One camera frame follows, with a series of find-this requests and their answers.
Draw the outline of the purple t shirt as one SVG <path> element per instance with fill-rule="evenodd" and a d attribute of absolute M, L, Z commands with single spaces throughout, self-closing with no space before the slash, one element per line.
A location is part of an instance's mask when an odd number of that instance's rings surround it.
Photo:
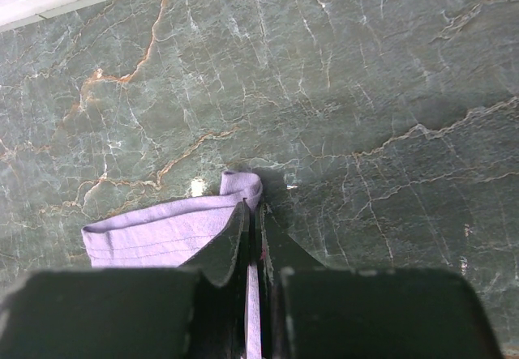
<path fill-rule="evenodd" d="M 235 205 L 258 206 L 254 173 L 225 171 L 217 196 L 193 197 L 128 212 L 82 229 L 93 267 L 178 267 L 223 231 Z"/>

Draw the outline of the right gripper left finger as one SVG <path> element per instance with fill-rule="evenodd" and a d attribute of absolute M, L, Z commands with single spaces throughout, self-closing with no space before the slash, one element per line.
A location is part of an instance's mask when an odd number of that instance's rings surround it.
<path fill-rule="evenodd" d="M 1 305 L 4 358 L 238 358 L 250 212 L 177 268 L 38 271 Z"/>

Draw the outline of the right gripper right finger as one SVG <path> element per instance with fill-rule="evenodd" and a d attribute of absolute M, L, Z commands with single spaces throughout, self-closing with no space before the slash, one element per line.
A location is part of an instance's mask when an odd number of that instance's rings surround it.
<path fill-rule="evenodd" d="M 255 214 L 265 358 L 500 358 L 472 286 L 431 268 L 325 267 Z"/>

